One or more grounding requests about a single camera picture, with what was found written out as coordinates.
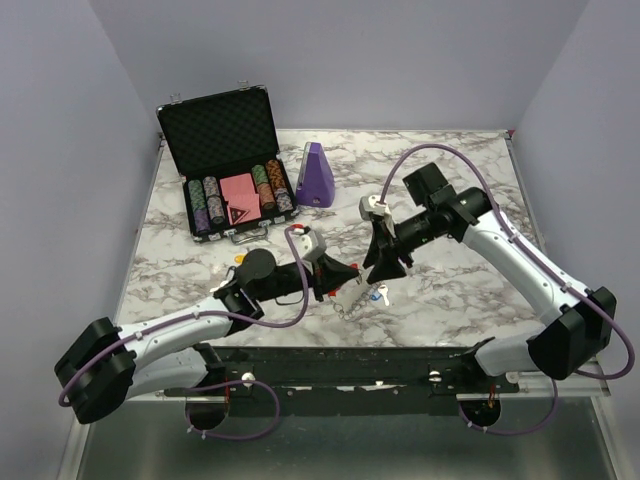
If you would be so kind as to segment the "metal key organizer red handle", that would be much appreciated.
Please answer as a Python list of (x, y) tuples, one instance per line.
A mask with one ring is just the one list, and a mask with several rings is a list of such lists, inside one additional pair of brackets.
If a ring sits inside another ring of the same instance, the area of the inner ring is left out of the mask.
[(329, 300), (341, 320), (351, 319), (376, 293), (378, 284), (368, 284), (365, 280), (348, 282), (332, 295)]

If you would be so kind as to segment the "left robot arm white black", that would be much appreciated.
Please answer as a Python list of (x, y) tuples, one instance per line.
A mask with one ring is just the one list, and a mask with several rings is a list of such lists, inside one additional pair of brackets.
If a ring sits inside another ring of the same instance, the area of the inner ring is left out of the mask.
[(326, 253), (285, 265), (266, 249), (255, 249), (231, 269), (227, 283), (195, 305), (139, 326), (118, 327), (107, 318), (92, 321), (54, 366), (62, 387), (58, 403), (91, 424), (150, 390), (143, 371), (205, 340), (225, 338), (251, 325), (269, 327), (261, 305), (294, 293), (322, 299), (358, 277), (353, 265)]

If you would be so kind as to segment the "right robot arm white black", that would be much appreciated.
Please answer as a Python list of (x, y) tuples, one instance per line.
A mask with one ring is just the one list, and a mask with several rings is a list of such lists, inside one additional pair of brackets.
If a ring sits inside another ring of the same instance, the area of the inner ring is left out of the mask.
[(430, 163), (404, 179), (414, 203), (423, 212), (396, 223), (388, 205), (377, 196), (363, 197), (363, 219), (372, 224), (372, 239), (364, 266), (373, 284), (403, 278), (413, 264), (412, 253), (439, 238), (451, 237), (481, 255), (531, 305), (543, 328), (474, 346), (472, 360), (460, 367), (460, 379), (480, 392), (508, 372), (541, 371), (564, 380), (603, 350), (611, 327), (601, 313), (614, 315), (617, 300), (605, 287), (592, 290), (571, 278), (509, 223), (495, 215), (488, 195), (477, 187), (461, 193)]

